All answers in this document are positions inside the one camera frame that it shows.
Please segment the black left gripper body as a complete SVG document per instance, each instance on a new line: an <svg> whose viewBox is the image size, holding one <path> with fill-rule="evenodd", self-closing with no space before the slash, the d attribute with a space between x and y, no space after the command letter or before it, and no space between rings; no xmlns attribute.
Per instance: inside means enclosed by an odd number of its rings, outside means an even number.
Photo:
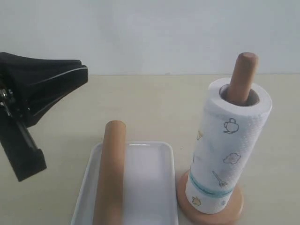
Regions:
<svg viewBox="0 0 300 225"><path fill-rule="evenodd" d="M10 80L0 76L0 139L2 141L29 141L30 133L25 125L25 111L18 100Z"/></svg>

